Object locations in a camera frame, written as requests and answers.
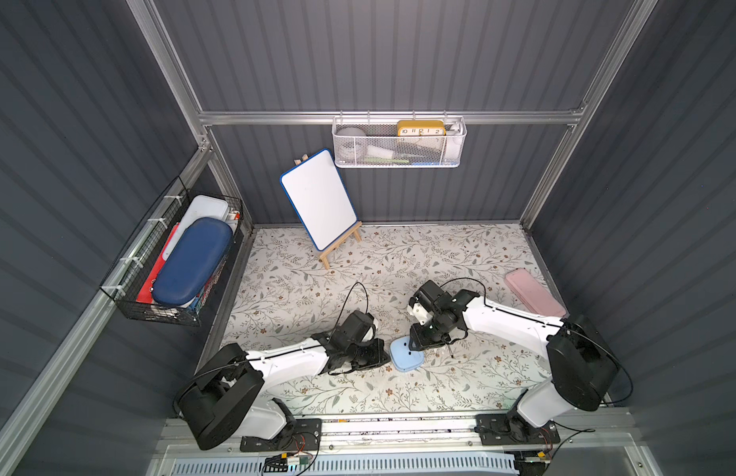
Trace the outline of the red folder in basket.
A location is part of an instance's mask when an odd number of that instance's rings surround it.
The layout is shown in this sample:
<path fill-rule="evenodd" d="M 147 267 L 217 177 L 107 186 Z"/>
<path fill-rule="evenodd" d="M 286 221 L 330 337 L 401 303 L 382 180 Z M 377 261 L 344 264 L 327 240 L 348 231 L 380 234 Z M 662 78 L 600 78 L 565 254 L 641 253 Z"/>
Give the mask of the red folder in basket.
<path fill-rule="evenodd" d="M 137 303 L 146 303 L 146 305 L 152 305 L 152 303 L 155 303 L 153 296 L 152 296 L 153 286 L 154 286 L 154 283 L 160 271 L 162 270 L 162 268 L 164 267 L 166 263 L 166 260 L 164 259 L 163 255 L 168 245 L 172 242 L 173 237 L 178 227 L 179 227 L 179 223 L 173 226 L 165 245 L 163 246 L 162 250 L 159 252 L 157 256 L 154 266 L 152 267 L 149 275 L 146 278 L 146 281 L 144 282 L 141 289 L 139 290 L 139 293 L 136 298 Z"/>

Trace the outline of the yellow clock in basket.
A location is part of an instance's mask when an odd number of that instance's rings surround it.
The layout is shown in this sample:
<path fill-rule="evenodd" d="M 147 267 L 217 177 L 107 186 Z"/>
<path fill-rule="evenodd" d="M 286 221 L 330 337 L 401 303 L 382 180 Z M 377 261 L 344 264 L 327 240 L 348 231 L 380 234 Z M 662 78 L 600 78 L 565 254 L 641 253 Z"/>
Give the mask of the yellow clock in basket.
<path fill-rule="evenodd" d="M 441 120 L 401 120 L 397 123 L 398 137 L 443 137 L 447 134 Z"/>

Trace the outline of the tape roll in basket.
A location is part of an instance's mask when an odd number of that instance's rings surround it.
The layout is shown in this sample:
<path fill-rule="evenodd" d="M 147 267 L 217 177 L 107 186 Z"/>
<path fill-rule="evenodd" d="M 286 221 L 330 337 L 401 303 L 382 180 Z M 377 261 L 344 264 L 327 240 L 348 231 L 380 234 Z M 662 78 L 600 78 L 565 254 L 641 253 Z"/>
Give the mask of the tape roll in basket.
<path fill-rule="evenodd" d="M 357 164 L 365 154 L 367 148 L 367 135 L 357 127 L 346 127 L 339 129 L 334 135 L 334 150 L 336 160 L 342 164 Z"/>

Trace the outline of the pink rectangular case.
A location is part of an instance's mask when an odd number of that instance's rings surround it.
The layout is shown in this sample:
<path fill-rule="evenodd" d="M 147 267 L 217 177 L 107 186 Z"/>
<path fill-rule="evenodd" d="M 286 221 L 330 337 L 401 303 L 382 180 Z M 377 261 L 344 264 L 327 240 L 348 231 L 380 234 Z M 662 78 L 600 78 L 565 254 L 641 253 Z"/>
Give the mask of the pink rectangular case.
<path fill-rule="evenodd" d="M 505 283 L 531 313 L 546 317 L 567 315 L 564 306 L 528 270 L 516 269 L 508 273 Z"/>

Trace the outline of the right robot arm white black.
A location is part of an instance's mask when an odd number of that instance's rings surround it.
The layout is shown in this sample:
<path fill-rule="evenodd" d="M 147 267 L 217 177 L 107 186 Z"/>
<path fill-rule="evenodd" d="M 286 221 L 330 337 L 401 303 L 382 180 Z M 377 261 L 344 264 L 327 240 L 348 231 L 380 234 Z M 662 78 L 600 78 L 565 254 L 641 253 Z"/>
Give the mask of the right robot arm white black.
<path fill-rule="evenodd" d="M 596 327 L 584 317 L 549 317 L 505 307 L 485 291 L 452 294 L 427 281 L 410 297 L 407 311 L 417 321 L 409 331 L 411 351 L 457 342 L 453 335 L 486 333 L 512 342 L 548 361 L 550 377 L 522 392 L 501 424 L 501 432 L 543 430 L 571 410 L 595 412 L 606 404 L 611 384 L 623 370 Z"/>

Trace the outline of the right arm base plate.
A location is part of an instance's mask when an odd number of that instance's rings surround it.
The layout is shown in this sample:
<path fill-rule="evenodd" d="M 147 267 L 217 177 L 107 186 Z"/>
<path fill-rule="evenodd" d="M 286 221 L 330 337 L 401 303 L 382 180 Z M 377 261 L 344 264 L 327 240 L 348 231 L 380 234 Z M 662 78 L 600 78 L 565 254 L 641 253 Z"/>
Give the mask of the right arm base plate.
<path fill-rule="evenodd" d="M 479 414 L 475 417 L 475 434 L 484 446 L 542 444 L 548 449 L 560 442 L 556 426 L 531 426 L 517 414 Z"/>

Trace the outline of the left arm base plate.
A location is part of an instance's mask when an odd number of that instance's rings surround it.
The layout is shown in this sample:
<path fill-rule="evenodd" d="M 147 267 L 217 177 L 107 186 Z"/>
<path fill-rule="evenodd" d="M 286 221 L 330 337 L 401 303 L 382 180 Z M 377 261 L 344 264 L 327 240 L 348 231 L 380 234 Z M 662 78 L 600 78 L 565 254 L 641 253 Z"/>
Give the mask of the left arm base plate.
<path fill-rule="evenodd" d="M 302 450 L 314 452 L 320 449 L 321 440 L 322 420 L 320 418 L 301 418 L 286 424 L 272 440 L 243 436 L 239 450 L 245 453 L 296 453 Z"/>

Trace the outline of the dark blue oval case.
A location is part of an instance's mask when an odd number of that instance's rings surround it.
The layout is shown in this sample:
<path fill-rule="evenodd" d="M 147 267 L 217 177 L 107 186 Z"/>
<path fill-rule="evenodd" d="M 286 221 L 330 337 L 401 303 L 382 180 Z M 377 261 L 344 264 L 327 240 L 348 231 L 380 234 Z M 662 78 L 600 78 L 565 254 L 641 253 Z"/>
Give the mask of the dark blue oval case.
<path fill-rule="evenodd" d="M 184 307 L 205 287 L 233 238 L 231 227 L 215 218 L 200 218 L 181 236 L 160 271 L 152 296 L 159 305 Z"/>

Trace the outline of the white plastic box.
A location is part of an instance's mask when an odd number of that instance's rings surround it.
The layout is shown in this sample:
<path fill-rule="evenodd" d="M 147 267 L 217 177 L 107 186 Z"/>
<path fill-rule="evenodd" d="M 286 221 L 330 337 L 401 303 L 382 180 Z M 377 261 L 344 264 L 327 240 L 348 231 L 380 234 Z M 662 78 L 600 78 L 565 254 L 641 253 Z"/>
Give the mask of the white plastic box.
<path fill-rule="evenodd" d="M 174 226 L 165 247 L 162 250 L 161 257 L 164 261 L 167 261 L 180 240 L 183 233 L 189 228 L 195 221 L 200 218 L 215 218 L 223 219 L 227 216 L 229 211 L 229 204 L 226 200 L 220 198 L 212 198 L 211 196 L 196 196 L 190 203 L 187 211 L 178 220 L 178 223 Z"/>

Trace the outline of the light blue alarm clock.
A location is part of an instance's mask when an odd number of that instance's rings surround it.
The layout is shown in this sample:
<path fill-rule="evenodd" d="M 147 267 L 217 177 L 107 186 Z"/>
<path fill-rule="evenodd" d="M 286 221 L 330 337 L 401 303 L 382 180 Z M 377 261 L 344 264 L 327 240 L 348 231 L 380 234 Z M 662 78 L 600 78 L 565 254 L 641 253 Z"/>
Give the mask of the light blue alarm clock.
<path fill-rule="evenodd" d="M 419 369 L 425 363 L 423 351 L 415 351 L 410 347 L 409 336 L 395 339 L 390 344 L 390 357 L 396 370 L 402 373 Z"/>

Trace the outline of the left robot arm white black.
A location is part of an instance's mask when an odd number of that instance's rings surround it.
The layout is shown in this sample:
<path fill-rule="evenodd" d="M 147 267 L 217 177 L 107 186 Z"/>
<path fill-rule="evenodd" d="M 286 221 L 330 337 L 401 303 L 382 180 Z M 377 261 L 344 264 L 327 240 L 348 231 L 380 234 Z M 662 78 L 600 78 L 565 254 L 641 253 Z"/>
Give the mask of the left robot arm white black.
<path fill-rule="evenodd" d="M 390 362 L 376 336 L 373 315 L 354 311 L 334 330 L 285 347 L 244 351 L 219 349 L 173 400 L 197 447 L 210 450 L 233 436 L 276 441 L 289 438 L 294 416 L 281 400 L 261 395 L 292 380 L 362 372 Z"/>

